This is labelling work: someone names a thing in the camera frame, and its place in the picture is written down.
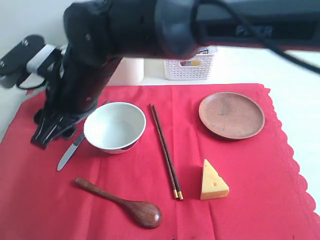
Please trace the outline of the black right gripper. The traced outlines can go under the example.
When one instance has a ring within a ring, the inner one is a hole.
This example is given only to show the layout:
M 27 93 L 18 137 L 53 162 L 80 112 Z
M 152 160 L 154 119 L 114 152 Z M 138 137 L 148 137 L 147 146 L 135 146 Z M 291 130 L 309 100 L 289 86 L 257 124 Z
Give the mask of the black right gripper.
M 89 112 L 122 58 L 161 58 L 156 0 L 90 0 L 63 13 L 65 55 L 48 76 L 46 119 Z

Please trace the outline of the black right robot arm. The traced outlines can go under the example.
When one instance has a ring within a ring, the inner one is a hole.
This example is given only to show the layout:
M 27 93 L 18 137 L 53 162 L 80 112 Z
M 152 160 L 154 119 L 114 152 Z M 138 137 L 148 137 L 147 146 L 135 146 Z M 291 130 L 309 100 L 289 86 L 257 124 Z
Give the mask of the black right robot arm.
M 97 106 L 122 58 L 190 59 L 206 46 L 266 48 L 319 73 L 287 50 L 320 48 L 317 0 L 90 0 L 63 14 L 66 52 L 46 76 L 31 143 L 45 149 Z

